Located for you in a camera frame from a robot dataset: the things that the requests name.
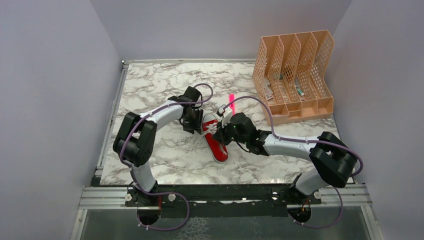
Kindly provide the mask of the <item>white shoelace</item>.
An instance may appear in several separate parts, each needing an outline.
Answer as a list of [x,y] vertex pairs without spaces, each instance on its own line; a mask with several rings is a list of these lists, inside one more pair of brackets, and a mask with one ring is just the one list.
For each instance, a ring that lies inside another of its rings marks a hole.
[[200,133],[195,132],[190,142],[190,149],[194,149],[201,138],[203,138],[212,151],[220,149],[220,143],[213,139],[213,134],[217,131],[218,121],[216,119],[207,120],[202,123]]

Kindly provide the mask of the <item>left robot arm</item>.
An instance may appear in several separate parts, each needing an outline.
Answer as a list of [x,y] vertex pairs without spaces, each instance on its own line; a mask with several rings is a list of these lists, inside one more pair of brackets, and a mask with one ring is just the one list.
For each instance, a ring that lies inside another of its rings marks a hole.
[[209,100],[196,86],[189,86],[182,95],[169,97],[153,110],[142,114],[129,112],[124,116],[112,148],[120,162],[129,168],[133,187],[144,205],[155,203],[158,195],[155,190],[157,181],[149,164],[157,131],[179,121],[184,131],[200,133],[203,119],[201,107]]

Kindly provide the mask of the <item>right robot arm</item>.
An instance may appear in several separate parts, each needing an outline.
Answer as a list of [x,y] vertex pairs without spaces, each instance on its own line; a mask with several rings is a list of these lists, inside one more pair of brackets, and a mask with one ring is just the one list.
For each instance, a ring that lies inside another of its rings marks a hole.
[[212,138],[227,146],[231,142],[245,146],[245,151],[261,156],[289,156],[310,161],[314,168],[298,175],[288,190],[289,199],[300,204],[318,189],[344,188],[357,159],[333,133],[324,131],[315,138],[274,136],[257,129],[244,113],[223,118],[208,128]]

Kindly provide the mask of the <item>red canvas sneaker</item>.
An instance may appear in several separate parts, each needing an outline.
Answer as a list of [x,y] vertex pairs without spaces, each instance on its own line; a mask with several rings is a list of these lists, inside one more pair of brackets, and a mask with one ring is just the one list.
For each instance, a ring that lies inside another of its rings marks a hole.
[[206,140],[213,158],[219,163],[224,163],[228,159],[228,150],[222,143],[213,138],[218,130],[218,123],[219,121],[214,114],[207,113],[202,120],[202,136]]

